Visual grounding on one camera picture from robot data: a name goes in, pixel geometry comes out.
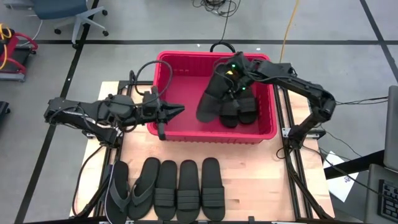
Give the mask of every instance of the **cable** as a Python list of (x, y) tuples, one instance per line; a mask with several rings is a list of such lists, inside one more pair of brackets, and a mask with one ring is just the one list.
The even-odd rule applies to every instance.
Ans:
[(388, 100), (386, 100), (386, 101), (380, 101), (380, 102), (376, 102), (376, 103), (362, 103), (364, 101), (374, 101), (374, 100), (384, 100), (384, 99), (388, 99), (388, 96), (369, 98), (369, 99), (364, 99), (364, 100), (355, 100), (355, 101), (350, 101), (350, 102), (345, 102), (345, 103), (336, 101), (336, 104), (337, 105), (369, 105), (369, 104), (376, 104), (376, 103), (384, 103), (384, 102), (388, 101)]
[[(38, 34), (39, 34), (39, 32), (40, 32), (40, 30), (41, 30), (41, 28), (42, 28), (42, 25), (43, 25), (43, 20), (40, 20), (39, 28), (37, 29), (37, 32), (36, 32), (36, 34), (33, 36), (32, 40), (35, 40), (35, 39), (36, 39), (36, 37), (38, 36)], [(20, 47), (23, 47), (23, 46), (25, 46), (25, 45), (27, 45), (27, 44), (29, 44), (29, 43), (30, 43), (30, 42), (27, 41), (26, 43), (21, 44)]]
[[(221, 11), (221, 7), (226, 3), (229, 2), (229, 4), (234, 4), (234, 8), (231, 10), (231, 7), (228, 8), (227, 11)], [(221, 17), (230, 17), (233, 16), (235, 14), (235, 12), (238, 10), (239, 5), (241, 3), (241, 0), (239, 0), (239, 2), (236, 4), (234, 1), (230, 1), (230, 0), (201, 0), (199, 5), (195, 5), (195, 0), (192, 0), (192, 6), (193, 7), (205, 7), (206, 11), (208, 12), (212, 12), (214, 14), (217, 14)]]
[(289, 23), (287, 24), (285, 37), (284, 37), (284, 42), (282, 43), (282, 50), (280, 51), (279, 63), (281, 63), (282, 58), (284, 56), (287, 33), (289, 32), (290, 25), (292, 25), (292, 21), (293, 21), (294, 15), (296, 14), (297, 7), (299, 6), (299, 3), (300, 3), (300, 0), (296, 0), (296, 4), (294, 5), (294, 8), (293, 8), (293, 13), (292, 13), (292, 15), (290, 17)]
[(332, 167), (333, 169), (337, 170), (337, 171), (340, 172), (341, 174), (343, 174), (343, 175), (349, 177), (351, 180), (353, 180), (353, 181), (356, 182), (357, 184), (361, 185), (362, 187), (364, 187), (364, 188), (370, 190), (371, 192), (377, 194), (377, 195), (380, 196), (380, 197), (388, 198), (389, 200), (392, 200), (392, 201), (394, 201), (395, 203), (398, 203), (398, 200), (395, 200), (395, 199), (393, 199), (393, 198), (389, 198), (389, 197), (386, 197), (386, 196), (383, 195), (383, 194), (380, 194), (379, 192), (377, 192), (377, 191), (373, 190), (372, 188), (368, 187), (367, 185), (362, 184), (361, 182), (357, 181), (355, 178), (353, 178), (352, 176), (350, 176), (349, 174), (347, 174), (345, 171), (343, 171), (343, 170), (337, 168), (334, 164), (332, 164), (331, 162), (329, 162), (329, 161), (326, 159), (326, 157), (325, 157), (322, 153), (318, 152), (317, 150), (311, 149), (311, 148), (309, 148), (309, 147), (307, 147), (307, 146), (303, 146), (303, 147), (305, 147), (305, 148), (307, 148), (307, 149), (309, 149), (309, 150), (311, 150), (311, 151), (314, 151), (314, 152), (318, 153), (319, 156), (320, 156), (324, 161), (326, 161), (327, 163), (329, 163), (330, 167)]
[(139, 77), (139, 75), (141, 74), (142, 70), (143, 70), (144, 68), (146, 68), (146, 66), (151, 65), (151, 64), (153, 64), (153, 63), (162, 63), (162, 64), (165, 64), (165, 65), (169, 68), (169, 70), (170, 70), (169, 81), (167, 82), (167, 84), (166, 84), (166, 86), (164, 87), (164, 89), (157, 95), (156, 98), (154, 98), (153, 100), (149, 100), (149, 101), (147, 101), (147, 102), (145, 102), (145, 103), (136, 103), (136, 104), (134, 104), (134, 106), (142, 106), (142, 105), (146, 105), (146, 104), (148, 104), (148, 103), (152, 103), (153, 101), (156, 101), (157, 99), (159, 99), (160, 96), (163, 95), (163, 93), (168, 89), (170, 83), (172, 82), (172, 78), (173, 78), (173, 68), (172, 68), (172, 66), (171, 66), (169, 63), (167, 63), (167, 62), (165, 62), (165, 61), (162, 61), (162, 60), (153, 60), (153, 61), (151, 61), (151, 62), (147, 62), (145, 65), (143, 65), (143, 66), (138, 70), (138, 72), (137, 72), (137, 77), (136, 77), (136, 79), (134, 80), (134, 88), (136, 89), (136, 92), (137, 92), (138, 94), (140, 94), (140, 95), (144, 95), (143, 93), (141, 93), (140, 91), (138, 91), (138, 88), (137, 88), (138, 77)]
[(3, 59), (3, 61), (2, 61), (2, 64), (0, 65), (0, 70), (2, 70), (5, 66), (6, 66), (6, 63), (7, 63), (7, 45), (6, 45), (6, 43), (5, 43), (5, 40), (6, 40), (6, 38), (11, 38), (11, 30), (10, 30), (10, 28), (8, 28), (8, 27), (6, 27), (5, 29), (7, 30), (7, 32), (8, 32), (8, 35), (6, 35), (3, 31), (2, 31), (2, 23), (0, 23), (0, 37), (1, 37), (1, 40), (3, 40), (4, 41), (4, 44), (3, 44), (3, 47), (4, 47), (4, 59)]
[(94, 151), (87, 159), (86, 161), (83, 163), (83, 165), (80, 168), (79, 174), (77, 176), (77, 183), (76, 183), (76, 187), (75, 187), (75, 193), (73, 193), (73, 200), (72, 200), (72, 212), (75, 216), (77, 216), (77, 212), (75, 209), (75, 200), (76, 200), (76, 195), (79, 189), (79, 184), (80, 184), (80, 177), (81, 177), (81, 173), (83, 173), (83, 169), (85, 168), (87, 162), (93, 157), (95, 156), (95, 154), (97, 154), (101, 149), (103, 148), (103, 146), (100, 146), (99, 148), (97, 148), (96, 151)]
[(323, 126), (322, 124), (319, 125), (320, 128), (322, 128), (326, 133), (328, 133), (332, 138), (342, 142), (343, 144), (345, 144), (346, 146), (349, 147), (349, 149), (351, 149), (357, 156), (362, 157), (359, 153), (357, 153), (347, 142), (344, 142), (343, 140), (341, 140), (338, 137), (335, 137), (334, 135), (332, 135), (330, 132), (328, 132)]
[(226, 19), (225, 19), (223, 35), (221, 36), (221, 39), (220, 39), (220, 41), (218, 43), (221, 43), (223, 41), (223, 39), (224, 39), (224, 36), (225, 36), (226, 25), (228, 24), (228, 18), (229, 18), (229, 10), (231, 9), (231, 3), (232, 3), (232, 1), (229, 1), (228, 12), (227, 12)]
[[(218, 9), (219, 9), (225, 2), (227, 2), (227, 1), (229, 1), (228, 10), (227, 10), (226, 12), (218, 12)], [(195, 2), (195, 0), (192, 1), (192, 5), (193, 5), (194, 7), (200, 7), (200, 6), (195, 6), (195, 5), (194, 5), (194, 2)], [(208, 10), (208, 7), (207, 7), (206, 4), (217, 4), (216, 6), (214, 6), (214, 7), (217, 7), (217, 10), (216, 10), (216, 11), (217, 11), (217, 14), (218, 14), (219, 16), (222, 16), (222, 17), (225, 17), (225, 18), (226, 18), (226, 19), (225, 19), (225, 25), (224, 25), (223, 35), (221, 36), (220, 41), (218, 41), (217, 43), (213, 44), (213, 45), (210, 47), (210, 52), (213, 52), (214, 48), (215, 48), (217, 45), (224, 45), (225, 47), (229, 48), (229, 49), (232, 51), (232, 53), (235, 53), (235, 52), (236, 52), (236, 51), (235, 51), (235, 48), (234, 48), (231, 44), (229, 44), (229, 43), (227, 43), (227, 42), (223, 42), (223, 40), (224, 40), (224, 36), (225, 36), (225, 32), (226, 32), (226, 25), (228, 24), (228, 18), (231, 17), (231, 16), (233, 16), (233, 15), (235, 14), (235, 12), (238, 10), (239, 6), (241, 5), (241, 0), (239, 0), (238, 5), (237, 5), (235, 2), (233, 2), (232, 0), (213, 0), (212, 2), (210, 2), (210, 3), (209, 3), (209, 2), (210, 2), (209, 0), (202, 0), (202, 1), (201, 1), (201, 6), (202, 6), (203, 3), (205, 3), (205, 9), (206, 9), (207, 11), (213, 11), (214, 8), (212, 8), (212, 10)], [(231, 5), (232, 5), (232, 3), (235, 5), (235, 8), (234, 8), (233, 10), (231, 10)]]
[[(305, 146), (303, 146), (304, 147), (304, 149), (309, 149), (309, 150), (311, 150), (311, 151), (316, 151), (316, 150), (314, 150), (314, 149), (310, 149), (310, 148), (308, 148), (308, 147), (305, 147)], [(321, 151), (323, 151), (324, 153), (326, 153), (326, 154), (328, 154), (329, 152), (327, 152), (326, 150), (324, 150), (324, 149), (322, 149), (321, 147), (319, 147), (318, 146), (318, 148), (319, 148), (319, 150), (321, 150)], [(278, 149), (277, 151), (276, 151), (276, 157), (278, 158), (278, 159), (285, 159), (285, 157), (279, 157), (279, 152), (280, 152), (280, 150), (282, 150), (283, 149), (283, 147), (282, 148), (280, 148), (280, 149)], [(337, 154), (335, 154), (335, 156), (338, 156), (338, 157), (341, 157), (341, 158), (344, 158), (344, 159), (347, 159), (348, 161), (350, 161), (351, 159), (348, 159), (347, 157), (344, 157), (344, 156), (341, 156), (341, 155), (337, 155)]]

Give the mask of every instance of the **gray floor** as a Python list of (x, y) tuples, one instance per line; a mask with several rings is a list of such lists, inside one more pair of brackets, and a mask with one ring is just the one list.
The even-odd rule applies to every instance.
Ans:
[[(367, 0), (386, 40), (398, 40), (398, 2)], [(107, 17), (94, 20), (107, 27), (110, 35), (91, 28), (88, 40), (183, 40), (219, 39), (224, 19), (189, 0), (110, 1), (99, 0)], [(294, 6), (293, 0), (243, 1), (229, 19), (226, 39), (282, 39)], [(40, 21), (26, 17), (32, 11), (12, 11), (0, 5), (0, 21), (18, 32), (34, 35)], [(44, 21), (38, 40), (67, 40), (72, 28), (53, 33), (55, 21)], [(291, 40), (377, 40), (357, 0), (302, 1), (289, 33)], [(276, 61), (281, 45), (234, 45), (237, 50), (264, 53)], [(163, 50), (208, 51), (206, 44), (95, 45), (86, 44), (68, 92), (68, 99), (97, 99), (101, 82), (126, 80), (128, 72), (154, 60)], [(388, 46), (398, 57), (398, 46)], [(0, 82), (0, 100), (11, 104), (12, 113), (0, 129), (0, 217), (2, 223), (15, 220), (21, 200), (43, 145), (48, 125), (43, 112), (47, 101), (59, 96), (75, 50), (70, 45), (41, 44), (32, 57), (25, 83)], [(291, 62), (298, 75), (319, 83), (338, 101), (386, 96), (389, 85), (397, 81), (378, 45), (287, 45), (285, 62)], [(148, 67), (142, 80), (152, 80), (154, 67)], [(324, 127), (366, 155), (384, 147), (386, 104), (339, 106)], [(75, 181), (81, 166), (86, 139), (66, 127), (57, 127), (26, 222), (67, 218)], [(355, 158), (345, 145), (325, 136), (320, 145), (327, 151)]]

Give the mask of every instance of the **white paper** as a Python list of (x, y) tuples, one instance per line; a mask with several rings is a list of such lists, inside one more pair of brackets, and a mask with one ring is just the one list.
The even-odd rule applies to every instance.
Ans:
[[(330, 151), (329, 155), (326, 157), (326, 160), (333, 165), (344, 162), (344, 160), (336, 156), (336, 154), (332, 151)], [(330, 164), (327, 161), (323, 162), (323, 168), (330, 167)], [(350, 174), (349, 176), (353, 179), (356, 179), (358, 173)], [(342, 176), (328, 180), (328, 185), (330, 193), (332, 193), (342, 202), (345, 202), (351, 188), (353, 188), (354, 181), (351, 180), (348, 176)]]

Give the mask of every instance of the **yellow cable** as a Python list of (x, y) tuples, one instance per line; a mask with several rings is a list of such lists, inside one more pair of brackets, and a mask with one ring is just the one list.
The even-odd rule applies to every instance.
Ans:
[(279, 58), (279, 63), (281, 63), (282, 58), (284, 57), (284, 52), (285, 52), (285, 42), (286, 42), (286, 38), (287, 38), (287, 33), (289, 32), (290, 29), (290, 25), (292, 24), (294, 15), (296, 14), (296, 10), (297, 10), (297, 6), (299, 6), (300, 0), (296, 0), (296, 4), (294, 5), (294, 9), (293, 9), (293, 13), (290, 17), (290, 21), (289, 24), (287, 24), (286, 27), (286, 32), (285, 32), (285, 37), (284, 37), (284, 42), (282, 44), (282, 50), (280, 51), (280, 58)]
[[(0, 24), (0, 37), (2, 40), (5, 40), (6, 38), (11, 38), (11, 30), (10, 28), (6, 27), (6, 30), (8, 32), (8, 35), (4, 34), (2, 32), (2, 24)], [(7, 45), (4, 44), (4, 60), (2, 61), (2, 64), (0, 66), (0, 70), (2, 70), (4, 68), (4, 66), (6, 66), (6, 62), (7, 62)]]

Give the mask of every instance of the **chair leg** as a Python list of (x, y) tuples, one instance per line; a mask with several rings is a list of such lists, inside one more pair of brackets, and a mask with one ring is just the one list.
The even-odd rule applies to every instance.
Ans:
[(81, 25), (81, 19), (76, 17), (75, 26), (73, 27), (73, 34), (72, 34), (72, 43), (76, 44), (77, 34), (79, 33)]
[(69, 25), (69, 24), (73, 24), (73, 23), (75, 23), (75, 21), (76, 21), (76, 17), (75, 16), (70, 17), (68, 19), (65, 19), (62, 22), (59, 22), (59, 23), (55, 24), (54, 25), (54, 29), (58, 29), (59, 27), (63, 27), (63, 26)]
[(96, 7), (95, 9), (90, 9), (90, 10), (88, 10), (88, 11), (85, 11), (85, 12), (80, 13), (79, 16), (82, 16), (82, 17), (89, 17), (89, 16), (94, 15), (94, 14), (96, 14), (96, 13), (98, 13), (98, 12), (101, 12), (101, 11), (104, 10), (104, 9), (105, 9), (104, 6)]
[(98, 23), (92, 21), (92, 20), (89, 19), (89, 18), (83, 17), (83, 18), (80, 18), (80, 19), (81, 19), (82, 22), (84, 22), (84, 23), (88, 23), (88, 24), (94, 25), (94, 26), (96, 26), (96, 27), (99, 27), (99, 28), (101, 28), (101, 29), (103, 29), (103, 30), (106, 30), (106, 29), (105, 29), (105, 26), (102, 26), (101, 24), (98, 24)]

